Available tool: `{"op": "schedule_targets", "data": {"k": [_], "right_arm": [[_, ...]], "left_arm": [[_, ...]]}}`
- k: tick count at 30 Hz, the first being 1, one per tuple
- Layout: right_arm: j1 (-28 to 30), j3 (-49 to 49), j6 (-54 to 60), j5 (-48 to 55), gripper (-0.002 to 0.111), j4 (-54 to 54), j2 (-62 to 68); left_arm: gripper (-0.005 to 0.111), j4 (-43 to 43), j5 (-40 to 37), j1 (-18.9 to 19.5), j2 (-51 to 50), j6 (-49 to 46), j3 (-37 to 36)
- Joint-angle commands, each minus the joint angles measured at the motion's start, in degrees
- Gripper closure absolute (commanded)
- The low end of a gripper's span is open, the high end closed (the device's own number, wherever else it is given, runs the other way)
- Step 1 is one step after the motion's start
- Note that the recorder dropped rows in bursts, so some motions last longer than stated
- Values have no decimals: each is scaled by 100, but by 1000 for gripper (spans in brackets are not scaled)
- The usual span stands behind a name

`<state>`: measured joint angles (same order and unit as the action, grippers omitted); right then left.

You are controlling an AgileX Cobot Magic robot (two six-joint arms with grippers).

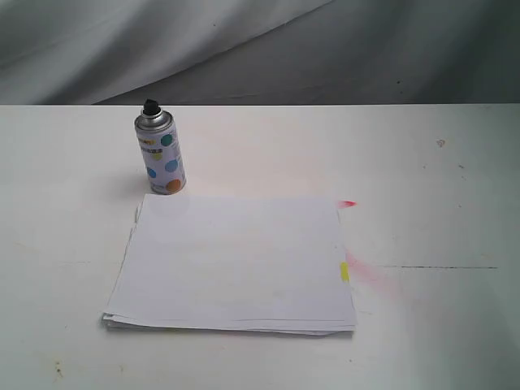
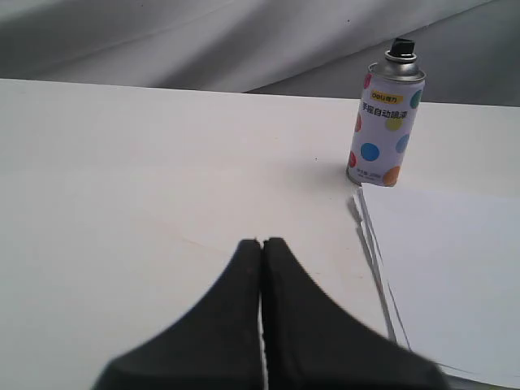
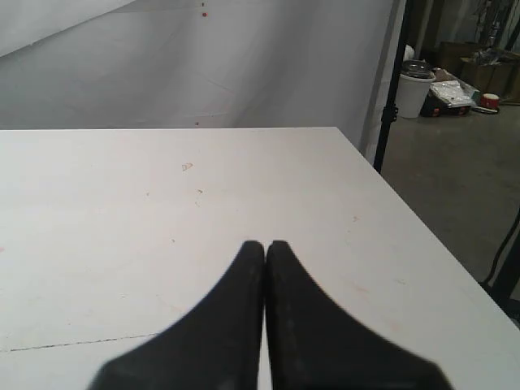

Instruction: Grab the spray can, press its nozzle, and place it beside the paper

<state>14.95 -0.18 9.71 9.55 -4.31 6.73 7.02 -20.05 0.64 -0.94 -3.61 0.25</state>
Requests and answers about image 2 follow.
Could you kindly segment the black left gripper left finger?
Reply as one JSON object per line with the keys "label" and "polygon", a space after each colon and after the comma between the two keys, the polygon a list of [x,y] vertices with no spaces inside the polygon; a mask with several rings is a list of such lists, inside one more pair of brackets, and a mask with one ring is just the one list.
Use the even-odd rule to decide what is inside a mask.
{"label": "black left gripper left finger", "polygon": [[259,389],[261,245],[242,240],[213,286],[168,329],[113,359],[97,389]]}

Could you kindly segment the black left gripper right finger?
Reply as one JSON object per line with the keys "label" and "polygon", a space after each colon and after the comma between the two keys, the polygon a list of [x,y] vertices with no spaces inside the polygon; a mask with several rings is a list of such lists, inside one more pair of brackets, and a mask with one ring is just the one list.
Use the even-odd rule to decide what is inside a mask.
{"label": "black left gripper right finger", "polygon": [[270,389],[445,389],[437,366],[339,307],[281,238],[262,250],[262,327]]}

